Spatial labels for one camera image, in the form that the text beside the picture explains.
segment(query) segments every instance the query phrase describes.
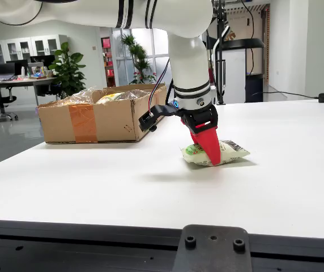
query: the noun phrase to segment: food package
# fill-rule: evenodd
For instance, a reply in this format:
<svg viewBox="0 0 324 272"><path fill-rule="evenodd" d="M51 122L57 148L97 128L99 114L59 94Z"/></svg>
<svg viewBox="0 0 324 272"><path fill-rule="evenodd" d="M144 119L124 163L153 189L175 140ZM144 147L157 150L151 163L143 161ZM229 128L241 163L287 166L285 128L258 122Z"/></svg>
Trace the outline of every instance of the food package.
<svg viewBox="0 0 324 272"><path fill-rule="evenodd" d="M242 158L250 154L248 151L232 141L219 141L219 143L221 162L218 165L232 162L238 158ZM187 148L183 148L181 151L184 159L188 163L213 166L211 160L199 144L192 144L191 146L187 146Z"/></svg>
<svg viewBox="0 0 324 272"><path fill-rule="evenodd" d="M77 104L93 104L93 92L96 91L96 87L91 87L82 90L78 93L68 96L65 99L56 102L55 106L67 106L67 105L77 105Z"/></svg>
<svg viewBox="0 0 324 272"><path fill-rule="evenodd" d="M120 101L120 100L133 100L149 95L150 92L142 90L131 90L127 92L118 92L111 95L103 96L96 104L105 104L109 101Z"/></svg>
<svg viewBox="0 0 324 272"><path fill-rule="evenodd" d="M114 94L111 94L111 95L105 95L101 99L99 99L96 104L97 105L105 104L106 102L117 100L117 98L119 96L121 96L122 94L123 94L123 92L118 92L118 93L114 93Z"/></svg>

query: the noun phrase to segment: desk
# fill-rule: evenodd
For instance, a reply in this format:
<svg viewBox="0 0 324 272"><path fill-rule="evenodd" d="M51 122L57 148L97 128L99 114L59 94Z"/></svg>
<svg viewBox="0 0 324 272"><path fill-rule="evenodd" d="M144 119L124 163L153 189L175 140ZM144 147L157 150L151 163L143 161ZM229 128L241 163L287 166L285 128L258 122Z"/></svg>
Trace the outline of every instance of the desk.
<svg viewBox="0 0 324 272"><path fill-rule="evenodd" d="M35 86L50 85L53 80L54 78L0 81L0 88L33 86L33 89L35 91L36 104L39 105L39 100L37 98L37 90Z"/></svg>
<svg viewBox="0 0 324 272"><path fill-rule="evenodd" d="M177 117L139 143L42 143L0 162L0 219L324 238L324 104L217 109L219 138L251 152L238 163L186 163L192 140Z"/></svg>

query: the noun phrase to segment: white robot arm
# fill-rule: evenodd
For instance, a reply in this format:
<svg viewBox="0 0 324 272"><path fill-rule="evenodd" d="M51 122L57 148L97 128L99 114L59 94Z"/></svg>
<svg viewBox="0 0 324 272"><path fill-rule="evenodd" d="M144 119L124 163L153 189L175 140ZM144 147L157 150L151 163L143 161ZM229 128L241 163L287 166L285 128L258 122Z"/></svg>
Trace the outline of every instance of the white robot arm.
<svg viewBox="0 0 324 272"><path fill-rule="evenodd" d="M0 22L24 26L47 20L113 28L158 28L168 33L176 98L140 119L142 130L159 116L180 116L213 164L220 162L218 115L212 104L206 48L198 37L210 25L211 0L0 0Z"/></svg>

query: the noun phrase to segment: monitor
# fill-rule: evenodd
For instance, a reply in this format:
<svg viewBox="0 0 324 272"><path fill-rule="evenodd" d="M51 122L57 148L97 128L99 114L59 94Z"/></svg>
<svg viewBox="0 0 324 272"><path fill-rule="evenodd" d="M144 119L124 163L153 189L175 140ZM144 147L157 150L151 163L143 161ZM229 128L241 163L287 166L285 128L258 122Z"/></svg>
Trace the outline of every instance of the monitor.
<svg viewBox="0 0 324 272"><path fill-rule="evenodd" d="M22 66L25 67L25 74L27 74L27 67L28 67L28 61L27 59L21 59L17 61L6 61L6 63L14 63L15 64L15 75L21 74Z"/></svg>
<svg viewBox="0 0 324 272"><path fill-rule="evenodd" d="M0 64L0 75L14 75L15 64L14 63L3 63Z"/></svg>
<svg viewBox="0 0 324 272"><path fill-rule="evenodd" d="M53 63L54 60L55 60L54 55L31 57L31 62L43 62L44 66L47 68L49 68L49 66Z"/></svg>

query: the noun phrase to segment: green plant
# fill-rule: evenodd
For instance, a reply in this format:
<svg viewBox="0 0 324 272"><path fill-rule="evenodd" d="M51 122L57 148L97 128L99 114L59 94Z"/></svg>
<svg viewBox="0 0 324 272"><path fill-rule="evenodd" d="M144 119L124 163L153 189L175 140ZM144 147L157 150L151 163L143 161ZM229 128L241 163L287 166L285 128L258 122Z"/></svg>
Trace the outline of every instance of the green plant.
<svg viewBox="0 0 324 272"><path fill-rule="evenodd" d="M121 41L128 47L130 55L132 56L133 65L138 70L138 72L134 73L134 80L129 84L144 84L145 82L155 83L156 73L153 73L153 75L146 74L148 71L152 71L152 69L147 59L145 48L135 41L133 35L123 35Z"/></svg>
<svg viewBox="0 0 324 272"><path fill-rule="evenodd" d="M56 84L61 84L62 97L73 95L85 89L85 84L82 82L85 79L84 74L79 71L79 68L84 68L86 65L78 64L84 57L80 53L69 52L69 44L63 43L61 50L55 51L55 61L49 66L49 69L58 73L55 78Z"/></svg>

